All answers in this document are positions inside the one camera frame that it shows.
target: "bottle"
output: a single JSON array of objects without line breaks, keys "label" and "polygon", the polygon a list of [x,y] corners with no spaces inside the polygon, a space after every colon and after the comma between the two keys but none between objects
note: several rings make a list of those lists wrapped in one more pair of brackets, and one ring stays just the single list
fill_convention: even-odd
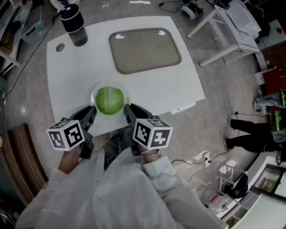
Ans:
[{"label": "bottle", "polygon": [[82,46],[88,41],[88,36],[84,28],[84,19],[77,4],[65,6],[59,12],[65,30],[71,37],[75,46]]}]

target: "green cabbage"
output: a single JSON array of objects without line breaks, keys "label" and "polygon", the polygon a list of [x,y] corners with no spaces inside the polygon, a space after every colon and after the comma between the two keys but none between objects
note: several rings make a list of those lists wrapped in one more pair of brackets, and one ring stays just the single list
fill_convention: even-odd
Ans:
[{"label": "green cabbage", "polygon": [[117,88],[105,87],[98,90],[96,103],[103,114],[113,115],[122,108],[124,96],[122,91]]}]

